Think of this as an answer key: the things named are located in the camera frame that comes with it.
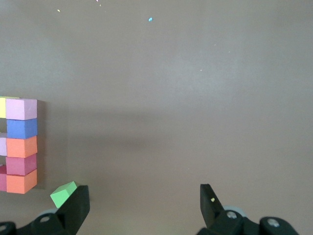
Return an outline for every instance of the blue foam block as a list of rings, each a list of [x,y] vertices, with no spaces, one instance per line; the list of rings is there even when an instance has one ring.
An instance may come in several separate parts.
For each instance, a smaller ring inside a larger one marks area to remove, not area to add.
[[[37,119],[10,120],[7,119],[7,137],[11,139],[28,139],[38,134]]]

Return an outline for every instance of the green foam block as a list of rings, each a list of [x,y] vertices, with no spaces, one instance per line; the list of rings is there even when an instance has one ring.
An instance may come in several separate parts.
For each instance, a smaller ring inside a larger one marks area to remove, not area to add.
[[[60,208],[61,205],[74,193],[77,189],[77,185],[74,181],[58,187],[50,197],[53,200],[55,206]]]

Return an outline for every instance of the cube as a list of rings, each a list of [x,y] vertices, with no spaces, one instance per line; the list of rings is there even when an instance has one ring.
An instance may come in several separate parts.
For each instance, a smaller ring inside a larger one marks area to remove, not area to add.
[[[38,134],[36,118],[30,120],[7,119],[6,124],[8,138],[28,139]]]
[[[0,165],[0,191],[6,191],[6,166]]]
[[[27,175],[37,169],[36,154],[27,158],[6,157],[6,173],[8,175]]]
[[[55,206],[60,208],[61,205],[74,193],[77,185],[74,181],[58,187],[51,195]]]
[[[0,118],[6,118],[6,100],[15,99],[17,97],[0,96]]]
[[[37,184],[37,170],[25,176],[6,175],[6,191],[25,194]]]
[[[36,99],[6,99],[6,119],[29,120],[37,118]]]
[[[6,133],[0,133],[0,156],[6,156]]]
[[[37,136],[22,139],[6,139],[7,156],[12,158],[26,158],[37,153]]]

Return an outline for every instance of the pink foam block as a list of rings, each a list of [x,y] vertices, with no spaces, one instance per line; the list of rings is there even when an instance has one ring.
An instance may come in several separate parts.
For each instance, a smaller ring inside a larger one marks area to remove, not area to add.
[[[6,133],[0,133],[0,156],[6,156]]]
[[[37,169],[36,154],[27,158],[6,157],[6,172],[8,175],[27,175]]]
[[[29,120],[37,118],[36,99],[6,99],[6,119]]]
[[[6,192],[6,166],[0,165],[0,191]]]

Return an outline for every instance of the stack of blocks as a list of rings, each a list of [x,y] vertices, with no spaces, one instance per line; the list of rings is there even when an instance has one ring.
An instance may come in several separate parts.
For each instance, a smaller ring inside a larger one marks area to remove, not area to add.
[[[0,191],[25,194],[37,184],[37,100],[0,96]]]

